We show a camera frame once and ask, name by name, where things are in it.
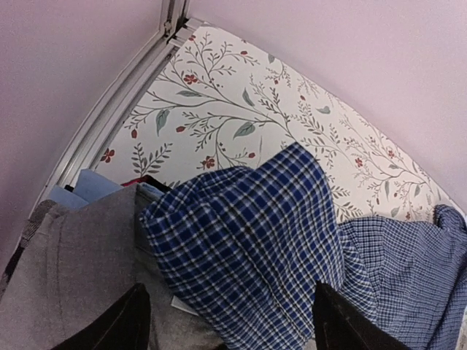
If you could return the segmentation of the blue checked long sleeve shirt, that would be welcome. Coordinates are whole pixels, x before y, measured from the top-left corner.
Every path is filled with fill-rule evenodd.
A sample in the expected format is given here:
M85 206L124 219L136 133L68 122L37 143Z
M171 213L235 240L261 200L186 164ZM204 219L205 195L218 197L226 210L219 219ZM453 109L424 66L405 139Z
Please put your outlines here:
M256 169L199 175L140 214L170 290L229 349L302 349L318 283L411 349L453 349L466 308L466 222L336 221L319 163L291 144Z

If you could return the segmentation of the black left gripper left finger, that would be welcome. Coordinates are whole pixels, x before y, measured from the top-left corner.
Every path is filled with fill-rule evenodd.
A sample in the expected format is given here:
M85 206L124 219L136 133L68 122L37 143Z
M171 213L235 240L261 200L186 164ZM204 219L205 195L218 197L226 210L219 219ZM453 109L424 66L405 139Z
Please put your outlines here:
M136 283L94 322L54 349L146 349L150 320L150 296L145 285Z

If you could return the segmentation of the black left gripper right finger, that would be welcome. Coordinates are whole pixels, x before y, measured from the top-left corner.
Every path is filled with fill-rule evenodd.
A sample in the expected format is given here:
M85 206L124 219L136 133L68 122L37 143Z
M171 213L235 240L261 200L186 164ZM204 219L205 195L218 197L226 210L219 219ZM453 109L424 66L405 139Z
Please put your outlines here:
M314 333L318 349L407 349L379 329L329 284L317 282Z

